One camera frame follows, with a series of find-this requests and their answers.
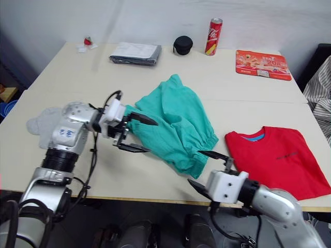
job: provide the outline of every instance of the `red t-shirt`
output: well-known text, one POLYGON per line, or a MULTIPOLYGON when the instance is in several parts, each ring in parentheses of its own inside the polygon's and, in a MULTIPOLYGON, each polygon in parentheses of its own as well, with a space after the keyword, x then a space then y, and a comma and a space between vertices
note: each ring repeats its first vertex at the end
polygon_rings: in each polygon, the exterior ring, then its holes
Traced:
POLYGON ((298 200, 331 193, 304 137, 294 129, 263 127, 251 135, 231 132, 225 142, 238 171, 269 188, 290 192, 298 200))

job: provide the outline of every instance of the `green cloth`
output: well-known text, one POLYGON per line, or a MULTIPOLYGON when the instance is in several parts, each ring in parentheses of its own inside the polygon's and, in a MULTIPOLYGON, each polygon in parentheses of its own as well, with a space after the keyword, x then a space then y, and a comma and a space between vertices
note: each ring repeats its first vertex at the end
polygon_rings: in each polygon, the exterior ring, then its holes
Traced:
POLYGON ((202 103, 177 74, 148 96, 127 106, 125 115, 137 112, 152 118, 159 126, 133 120, 129 129, 152 153, 173 165, 178 172, 198 178, 208 157, 198 150, 212 150, 218 141, 202 103))

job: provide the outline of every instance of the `red can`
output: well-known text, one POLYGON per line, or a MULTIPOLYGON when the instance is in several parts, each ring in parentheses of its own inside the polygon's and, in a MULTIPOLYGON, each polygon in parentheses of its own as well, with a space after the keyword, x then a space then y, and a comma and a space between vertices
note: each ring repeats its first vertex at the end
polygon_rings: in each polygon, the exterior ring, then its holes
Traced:
POLYGON ((221 34, 223 20, 221 18, 212 18, 210 21, 209 34, 205 54, 211 56, 216 53, 219 35, 221 34))

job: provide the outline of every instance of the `soda can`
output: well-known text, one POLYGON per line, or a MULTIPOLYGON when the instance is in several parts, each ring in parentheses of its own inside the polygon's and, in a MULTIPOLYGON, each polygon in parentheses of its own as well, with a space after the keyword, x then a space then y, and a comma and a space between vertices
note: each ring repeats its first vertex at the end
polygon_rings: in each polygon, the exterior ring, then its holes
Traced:
POLYGON ((223 20, 221 18, 212 18, 210 21, 209 33, 205 54, 212 56, 216 53, 219 35, 221 34, 223 20))

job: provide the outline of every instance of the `robotic arm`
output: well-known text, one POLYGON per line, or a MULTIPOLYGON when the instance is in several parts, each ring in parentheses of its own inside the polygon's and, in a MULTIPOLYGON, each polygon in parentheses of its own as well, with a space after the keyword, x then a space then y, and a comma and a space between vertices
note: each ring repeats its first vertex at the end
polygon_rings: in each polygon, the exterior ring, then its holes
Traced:
POLYGON ((52 222, 63 219, 68 212, 71 190, 67 185, 74 178, 74 165, 85 147, 89 132, 101 133, 104 138, 114 138, 113 145, 121 150, 149 151, 140 145, 123 143, 129 131, 127 123, 133 119, 147 125, 157 123, 135 112, 124 116, 126 107, 120 102, 122 92, 116 91, 114 95, 116 97, 112 102, 109 105, 107 103, 110 96, 103 108, 81 102, 71 102, 63 108, 46 157, 41 166, 35 169, 20 200, 18 221, 7 221, 0 226, 0 247, 9 245, 8 237, 12 235, 10 230, 13 225, 16 225, 16 232, 11 240, 14 240, 12 243, 16 244, 15 247, 46 246, 52 222))
POLYGON ((220 203, 236 203, 239 200, 244 203, 244 208, 266 216, 282 247, 326 248, 316 230, 304 221, 301 206, 290 193, 279 189, 270 190, 248 179, 247 172, 231 170, 233 159, 230 157, 214 151, 199 152, 214 159, 225 160, 224 172, 212 171, 206 186, 188 179, 200 194, 212 201, 209 208, 212 221, 220 203))

